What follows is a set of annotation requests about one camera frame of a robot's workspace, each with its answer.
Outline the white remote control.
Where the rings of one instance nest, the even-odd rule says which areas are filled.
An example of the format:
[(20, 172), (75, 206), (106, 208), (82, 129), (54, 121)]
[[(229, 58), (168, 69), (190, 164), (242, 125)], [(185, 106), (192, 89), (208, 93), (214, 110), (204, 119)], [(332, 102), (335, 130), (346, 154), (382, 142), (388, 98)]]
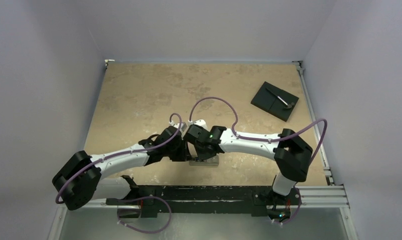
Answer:
[(194, 157), (189, 161), (190, 166), (218, 166), (219, 165), (219, 157), (214, 156), (209, 159), (200, 159), (199, 157)]

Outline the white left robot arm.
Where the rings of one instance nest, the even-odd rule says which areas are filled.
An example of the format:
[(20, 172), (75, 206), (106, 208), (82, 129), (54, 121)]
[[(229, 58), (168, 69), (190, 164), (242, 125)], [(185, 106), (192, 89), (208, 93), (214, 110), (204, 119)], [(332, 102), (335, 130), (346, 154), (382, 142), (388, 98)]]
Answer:
[(168, 126), (159, 135), (110, 153), (89, 155), (83, 150), (74, 153), (52, 179), (58, 191), (56, 204), (64, 204), (71, 211), (98, 199), (120, 199), (127, 205), (133, 204), (138, 191), (130, 186), (130, 177), (111, 178), (111, 175), (157, 163), (165, 157), (184, 160), (185, 128), (177, 124)]

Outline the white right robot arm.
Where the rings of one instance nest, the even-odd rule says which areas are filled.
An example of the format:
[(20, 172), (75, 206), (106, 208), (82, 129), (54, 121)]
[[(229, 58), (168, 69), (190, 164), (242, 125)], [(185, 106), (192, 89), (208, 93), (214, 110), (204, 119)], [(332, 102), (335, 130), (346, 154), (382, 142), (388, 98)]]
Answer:
[(256, 134), (234, 132), (224, 126), (191, 125), (183, 139), (193, 145), (200, 160), (217, 154), (243, 153), (273, 160), (279, 172), (271, 189), (270, 199), (280, 204), (289, 197), (292, 188), (305, 182), (313, 156), (313, 149), (293, 130), (285, 128), (281, 133)]

